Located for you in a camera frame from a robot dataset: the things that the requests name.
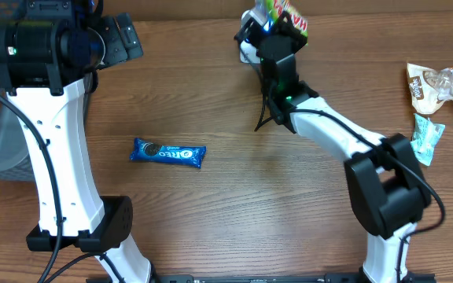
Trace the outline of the green snack packet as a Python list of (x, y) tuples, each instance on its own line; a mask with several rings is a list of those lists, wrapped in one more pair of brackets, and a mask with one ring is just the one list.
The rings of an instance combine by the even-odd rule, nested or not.
[(262, 15), (268, 23), (264, 28), (268, 31), (282, 16), (288, 13), (293, 26), (305, 37), (308, 37), (308, 21), (290, 3), (290, 0), (256, 0), (256, 7), (261, 9)]

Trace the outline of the blue Oreo cookie pack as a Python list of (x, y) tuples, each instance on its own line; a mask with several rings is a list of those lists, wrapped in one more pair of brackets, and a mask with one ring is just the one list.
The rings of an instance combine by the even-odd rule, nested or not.
[(130, 160), (201, 168), (206, 152), (206, 146), (160, 145), (136, 138)]

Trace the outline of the beige paper pouch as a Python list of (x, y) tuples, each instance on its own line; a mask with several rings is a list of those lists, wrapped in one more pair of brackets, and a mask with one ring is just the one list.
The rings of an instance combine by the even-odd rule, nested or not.
[(444, 102), (453, 102), (453, 67), (435, 70), (407, 64), (407, 82), (412, 106), (422, 115), (431, 115)]

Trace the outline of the teal snack packet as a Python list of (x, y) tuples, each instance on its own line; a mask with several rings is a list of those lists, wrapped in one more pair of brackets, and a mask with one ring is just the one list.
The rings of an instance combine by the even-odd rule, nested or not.
[(411, 146), (418, 161), (429, 167), (434, 150), (445, 130), (445, 125), (433, 123), (430, 119), (414, 114), (415, 125)]

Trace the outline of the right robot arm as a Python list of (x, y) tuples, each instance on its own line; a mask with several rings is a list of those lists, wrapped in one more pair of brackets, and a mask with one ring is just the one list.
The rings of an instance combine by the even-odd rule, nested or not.
[(241, 60), (261, 82), (263, 126), (269, 120), (309, 138), (343, 163), (355, 217), (367, 232), (366, 259), (351, 282), (434, 282), (432, 274), (406, 268), (410, 239), (431, 203), (410, 142), (386, 138), (334, 111), (300, 80), (295, 54), (307, 39), (284, 12), (275, 22), (257, 9), (245, 11), (235, 35)]

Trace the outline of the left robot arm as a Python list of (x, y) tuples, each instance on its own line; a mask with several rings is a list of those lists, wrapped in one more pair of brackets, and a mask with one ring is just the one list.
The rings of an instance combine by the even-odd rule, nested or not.
[(16, 18), (0, 20), (0, 101), (20, 121), (39, 195), (29, 250), (57, 257), (74, 246), (109, 282), (150, 283), (158, 277), (131, 235), (131, 199), (98, 193), (87, 150), (84, 102), (98, 71), (143, 55), (130, 16), (106, 16), (103, 6), (24, 1)]

